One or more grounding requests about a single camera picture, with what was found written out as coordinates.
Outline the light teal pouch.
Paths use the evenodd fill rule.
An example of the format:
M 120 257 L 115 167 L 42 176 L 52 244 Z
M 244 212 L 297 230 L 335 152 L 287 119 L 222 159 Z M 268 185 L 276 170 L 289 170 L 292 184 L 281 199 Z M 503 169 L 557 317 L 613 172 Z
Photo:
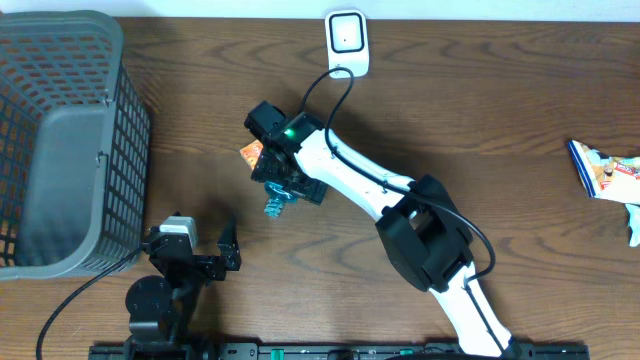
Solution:
M 629 213 L 628 226 L 630 228 L 629 246 L 638 247 L 640 244 L 640 207 L 635 204 L 626 204 L 626 210 Z

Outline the yellow snack bag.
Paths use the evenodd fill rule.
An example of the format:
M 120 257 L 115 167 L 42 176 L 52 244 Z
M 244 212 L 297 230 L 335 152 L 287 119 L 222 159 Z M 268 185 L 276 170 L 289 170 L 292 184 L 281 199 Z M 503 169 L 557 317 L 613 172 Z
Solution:
M 571 140 L 568 149 L 590 198 L 639 204 L 639 158 L 610 156 Z

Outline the teal mouthwash bottle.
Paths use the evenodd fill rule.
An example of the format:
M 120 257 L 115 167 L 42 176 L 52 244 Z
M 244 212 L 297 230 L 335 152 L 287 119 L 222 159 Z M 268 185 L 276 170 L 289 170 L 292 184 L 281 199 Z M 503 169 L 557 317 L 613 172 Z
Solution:
M 272 218 L 279 217 L 286 204 L 295 203 L 298 199 L 295 194 L 285 190 L 282 185 L 274 182 L 266 182 L 264 189 L 269 196 L 264 208 L 264 213 Z

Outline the orange small box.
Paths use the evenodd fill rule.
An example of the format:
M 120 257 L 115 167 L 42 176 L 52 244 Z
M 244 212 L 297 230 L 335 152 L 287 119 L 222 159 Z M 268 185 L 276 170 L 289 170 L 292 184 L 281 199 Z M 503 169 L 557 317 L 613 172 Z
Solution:
M 254 170 L 263 150 L 263 144 L 259 140 L 254 140 L 239 150 L 245 163 L 251 170 Z

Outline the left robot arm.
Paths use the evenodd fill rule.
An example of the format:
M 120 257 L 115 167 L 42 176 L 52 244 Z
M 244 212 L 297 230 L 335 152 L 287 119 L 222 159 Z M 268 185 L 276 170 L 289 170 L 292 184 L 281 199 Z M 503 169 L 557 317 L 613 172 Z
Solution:
M 126 294 L 131 332 L 125 342 L 127 359 L 218 357 L 216 346 L 191 334 L 188 325 L 201 290 L 241 267 L 236 219 L 231 218 L 224 227 L 217 242 L 218 255 L 195 254 L 197 242 L 195 220 L 179 214 L 151 228 L 144 239 L 143 251 L 158 273 L 136 281 Z

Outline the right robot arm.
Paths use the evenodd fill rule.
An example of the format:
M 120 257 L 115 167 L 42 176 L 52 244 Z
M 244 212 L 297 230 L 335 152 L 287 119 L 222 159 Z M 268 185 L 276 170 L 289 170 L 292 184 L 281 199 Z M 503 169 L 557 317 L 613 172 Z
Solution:
M 251 178 L 281 202 L 321 204 L 333 188 L 374 221 L 389 262 L 412 286 L 431 293 L 466 354 L 506 357 L 513 336 L 479 285 L 470 245 L 481 231 L 462 216 L 442 184 L 391 172 L 344 144 L 308 113 L 294 118 L 262 103 L 245 127 L 263 149 Z

